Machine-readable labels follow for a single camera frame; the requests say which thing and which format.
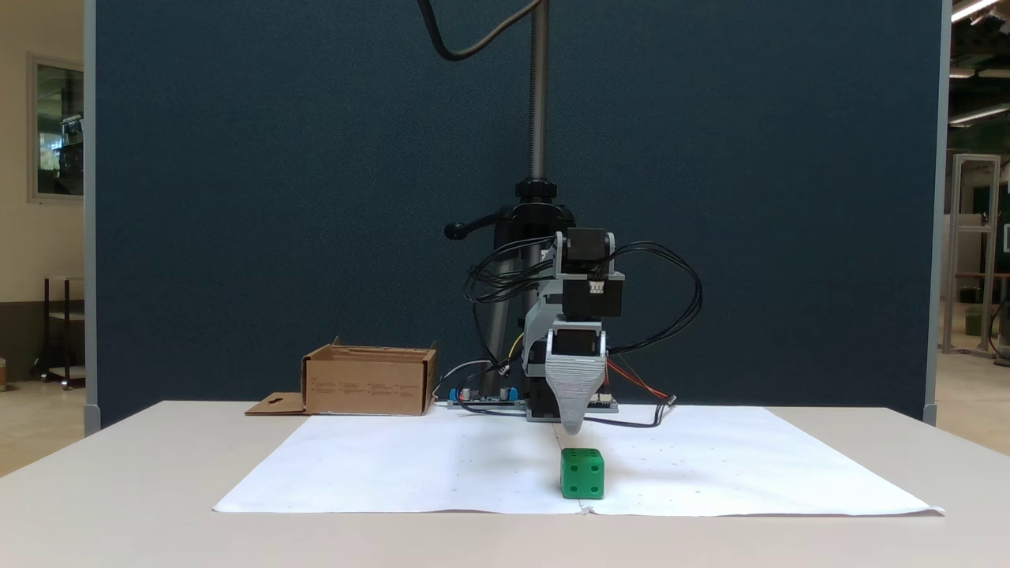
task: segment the cardboard box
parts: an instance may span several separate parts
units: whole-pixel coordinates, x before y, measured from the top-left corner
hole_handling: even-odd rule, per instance
[[[275,392],[246,414],[419,416],[431,404],[437,346],[352,347],[337,338],[302,358],[302,391]]]

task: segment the red wire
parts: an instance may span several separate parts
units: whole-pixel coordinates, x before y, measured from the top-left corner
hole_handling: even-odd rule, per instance
[[[614,363],[610,359],[607,359],[607,367],[609,367],[609,368],[613,369],[614,371],[616,371],[619,375],[621,375],[622,377],[624,377],[625,379],[627,379],[632,384],[638,385],[641,388],[649,391],[654,396],[656,396],[659,398],[668,398],[667,395],[663,391],[656,390],[656,389],[648,386],[647,384],[645,384],[645,381],[642,381],[639,378],[631,376],[630,374],[628,374],[627,371],[625,371],[624,369],[620,368],[616,363]]]

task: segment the yellow wire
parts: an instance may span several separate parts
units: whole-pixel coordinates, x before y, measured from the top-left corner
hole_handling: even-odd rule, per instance
[[[525,334],[519,334],[519,337],[515,339],[515,343],[514,343],[514,344],[512,344],[512,349],[508,350],[508,358],[509,358],[509,359],[512,359],[512,354],[514,354],[514,353],[515,353],[515,348],[517,348],[517,347],[519,346],[519,342],[521,342],[521,341],[522,341],[522,337],[523,337],[524,335],[525,335]]]

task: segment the beige wall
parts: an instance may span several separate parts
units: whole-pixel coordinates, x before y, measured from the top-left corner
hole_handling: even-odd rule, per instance
[[[84,63],[84,0],[0,0],[0,302],[84,273],[84,207],[28,203],[27,54]]]

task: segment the green die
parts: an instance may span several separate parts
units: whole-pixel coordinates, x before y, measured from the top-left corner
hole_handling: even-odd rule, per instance
[[[562,495],[566,499],[603,498],[603,456],[599,450],[562,450]]]

